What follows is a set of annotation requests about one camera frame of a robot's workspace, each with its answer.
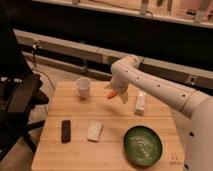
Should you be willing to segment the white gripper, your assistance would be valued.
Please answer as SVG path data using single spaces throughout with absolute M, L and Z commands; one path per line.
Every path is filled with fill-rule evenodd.
M 128 101 L 128 89 L 129 82 L 120 77 L 113 77 L 109 84 L 105 85 L 104 89 L 111 90 L 112 88 L 117 92 L 120 93 L 119 97 L 123 104 Z

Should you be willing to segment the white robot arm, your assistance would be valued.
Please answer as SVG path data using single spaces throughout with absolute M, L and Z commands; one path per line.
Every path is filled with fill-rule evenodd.
M 111 65 L 108 87 L 120 97 L 127 96 L 128 85 L 152 95 L 191 120 L 184 171 L 213 171 L 213 96 L 139 70 L 136 55 L 127 55 Z

